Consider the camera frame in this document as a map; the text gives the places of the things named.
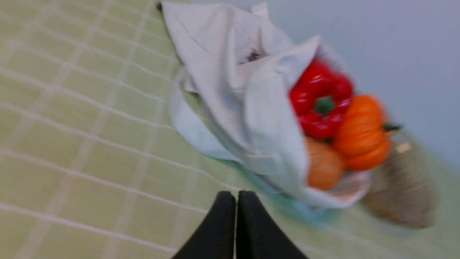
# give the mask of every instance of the wicker basket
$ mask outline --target wicker basket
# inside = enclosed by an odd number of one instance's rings
[[[436,198],[423,153],[404,132],[391,136],[386,162],[373,169],[372,184],[362,203],[377,217],[413,229],[434,224]]]

